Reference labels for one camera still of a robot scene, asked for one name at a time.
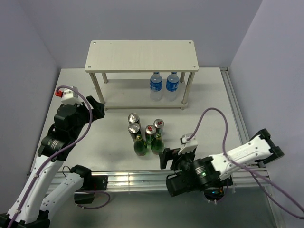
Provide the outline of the green glass bottle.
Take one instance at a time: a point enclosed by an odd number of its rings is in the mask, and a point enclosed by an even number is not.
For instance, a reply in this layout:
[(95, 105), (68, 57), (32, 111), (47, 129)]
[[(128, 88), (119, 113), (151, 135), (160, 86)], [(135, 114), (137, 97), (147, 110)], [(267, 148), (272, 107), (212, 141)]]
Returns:
[(160, 154), (163, 152), (164, 149), (164, 142), (162, 139), (161, 133), (156, 133), (155, 138), (151, 142), (151, 151), (154, 154)]
[(141, 134), (138, 134), (135, 138), (135, 142), (133, 145), (133, 149), (136, 153), (136, 155), (138, 156), (145, 156), (148, 148), (147, 148), (147, 144), (146, 141), (142, 138)]

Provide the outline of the silver blue energy can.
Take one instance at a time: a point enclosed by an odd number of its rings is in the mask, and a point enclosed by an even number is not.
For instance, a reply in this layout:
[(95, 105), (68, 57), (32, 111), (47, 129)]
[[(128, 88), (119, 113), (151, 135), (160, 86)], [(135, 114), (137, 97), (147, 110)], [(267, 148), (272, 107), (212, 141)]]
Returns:
[(147, 144), (151, 144), (155, 138), (156, 128), (153, 125), (148, 125), (145, 128), (145, 139)]
[(163, 136), (164, 121), (160, 118), (155, 119), (153, 125), (155, 127), (155, 134), (159, 133), (161, 136)]

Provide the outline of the black yellow-label can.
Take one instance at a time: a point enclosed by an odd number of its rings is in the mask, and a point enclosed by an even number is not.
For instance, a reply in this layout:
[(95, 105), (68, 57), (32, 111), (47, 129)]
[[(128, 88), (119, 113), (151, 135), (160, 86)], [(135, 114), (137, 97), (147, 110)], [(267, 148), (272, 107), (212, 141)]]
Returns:
[(138, 125), (141, 125), (139, 115), (137, 113), (130, 113), (128, 116), (128, 123), (129, 124), (137, 123)]
[(129, 126), (128, 126), (128, 132), (132, 138), (132, 140), (135, 142), (136, 141), (136, 136), (137, 135), (141, 135), (141, 127), (138, 123), (131, 123)]

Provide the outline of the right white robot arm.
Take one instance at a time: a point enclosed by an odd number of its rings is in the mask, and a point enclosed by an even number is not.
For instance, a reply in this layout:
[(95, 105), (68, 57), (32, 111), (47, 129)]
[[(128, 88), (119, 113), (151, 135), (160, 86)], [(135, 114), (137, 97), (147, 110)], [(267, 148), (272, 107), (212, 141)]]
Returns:
[(186, 134), (180, 139), (181, 147), (165, 148), (159, 153), (160, 168), (165, 169), (168, 161), (175, 172), (173, 177), (166, 178), (166, 187), (172, 197), (185, 192), (204, 191), (232, 185), (229, 177), (238, 171), (241, 165), (257, 162), (268, 164), (284, 156), (280, 147), (271, 140), (267, 129), (260, 130), (249, 142), (228, 151), (195, 159), (198, 146), (196, 138)]

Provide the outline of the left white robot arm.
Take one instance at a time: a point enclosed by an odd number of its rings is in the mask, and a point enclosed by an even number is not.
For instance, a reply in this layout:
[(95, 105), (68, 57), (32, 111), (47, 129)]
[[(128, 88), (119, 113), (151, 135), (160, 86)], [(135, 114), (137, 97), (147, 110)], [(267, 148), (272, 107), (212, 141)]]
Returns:
[(81, 165), (71, 168), (64, 181), (50, 194), (47, 190), (69, 153), (81, 139), (85, 124), (105, 116), (104, 104), (92, 96), (86, 102), (63, 102), (54, 123), (41, 141), (34, 169), (11, 209), (0, 216), (2, 228), (48, 228), (58, 208), (77, 190), (92, 191), (92, 171)]

